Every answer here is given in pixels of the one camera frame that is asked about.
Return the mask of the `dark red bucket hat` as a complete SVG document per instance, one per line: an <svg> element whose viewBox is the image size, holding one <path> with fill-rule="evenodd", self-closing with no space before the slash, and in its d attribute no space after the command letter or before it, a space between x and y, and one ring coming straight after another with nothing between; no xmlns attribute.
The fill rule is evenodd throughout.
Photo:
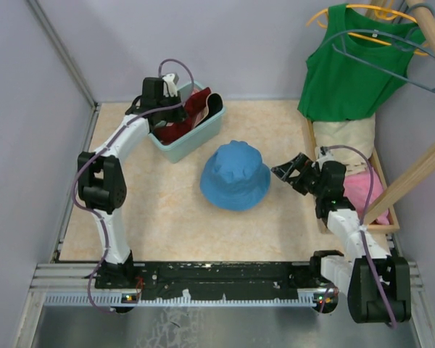
<svg viewBox="0 0 435 348"><path fill-rule="evenodd" d="M181 123L171 123L167 124L165 127L157 128L154 131L156 138L162 144L168 145L193 130L198 123L197 119L200 119L203 115L207 97L211 93L210 87L206 87L202 90L195 88L184 106L187 118Z"/></svg>

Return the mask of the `light teal plastic bin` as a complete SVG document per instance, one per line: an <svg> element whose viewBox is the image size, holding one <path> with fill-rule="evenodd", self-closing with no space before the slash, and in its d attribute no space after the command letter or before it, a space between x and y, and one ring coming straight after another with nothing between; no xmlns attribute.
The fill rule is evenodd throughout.
<svg viewBox="0 0 435 348"><path fill-rule="evenodd" d="M180 87L179 91L182 97L189 98L195 88L200 90L206 87L198 82L195 82L194 84L187 83ZM194 150L198 149L201 145L205 144L207 141L219 134L223 124L223 116L225 112L226 108L223 105L223 109L219 113L205 122L200 121L198 126L196 126L193 130L171 144L162 144L156 138L154 132L149 134L149 139L169 162L177 163Z"/></svg>

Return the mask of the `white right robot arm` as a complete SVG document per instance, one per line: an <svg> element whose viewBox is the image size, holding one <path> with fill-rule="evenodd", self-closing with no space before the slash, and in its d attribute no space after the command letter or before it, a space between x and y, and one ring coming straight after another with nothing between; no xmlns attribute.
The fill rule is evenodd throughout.
<svg viewBox="0 0 435 348"><path fill-rule="evenodd" d="M369 233L344 194L346 167L323 148L315 161L300 153L272 173L302 195L315 198L315 214L343 245L343 252L319 251L312 257L310 280L334 285L347 297L356 323L396 326L411 318L410 266Z"/></svg>

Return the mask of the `pink bucket hat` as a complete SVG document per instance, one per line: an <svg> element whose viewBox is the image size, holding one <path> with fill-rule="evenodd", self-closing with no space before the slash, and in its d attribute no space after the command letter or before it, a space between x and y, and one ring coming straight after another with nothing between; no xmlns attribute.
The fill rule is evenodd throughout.
<svg viewBox="0 0 435 348"><path fill-rule="evenodd" d="M187 113L187 118L184 123L190 129L194 129L202 120L202 111L205 108L206 98L211 94L211 92L210 87L200 90L195 88L192 95L186 101L184 109Z"/></svg>

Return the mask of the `blue bucket hat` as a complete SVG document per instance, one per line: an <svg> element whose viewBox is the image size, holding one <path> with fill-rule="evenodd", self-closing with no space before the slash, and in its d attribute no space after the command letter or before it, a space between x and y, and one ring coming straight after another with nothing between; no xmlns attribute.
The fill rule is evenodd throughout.
<svg viewBox="0 0 435 348"><path fill-rule="evenodd" d="M235 212L250 210L268 194L270 169L261 153L245 141L223 144L207 160L199 189L214 206Z"/></svg>

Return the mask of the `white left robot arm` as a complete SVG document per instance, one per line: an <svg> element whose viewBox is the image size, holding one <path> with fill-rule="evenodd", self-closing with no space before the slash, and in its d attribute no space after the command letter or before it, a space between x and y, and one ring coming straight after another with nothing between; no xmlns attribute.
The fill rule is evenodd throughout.
<svg viewBox="0 0 435 348"><path fill-rule="evenodd" d="M180 123L187 117L175 73L145 78L137 96L114 133L92 152L78 155L75 205L93 216L102 257L94 272L98 289L132 287L138 278L128 246L121 207L128 189L123 163L155 128Z"/></svg>

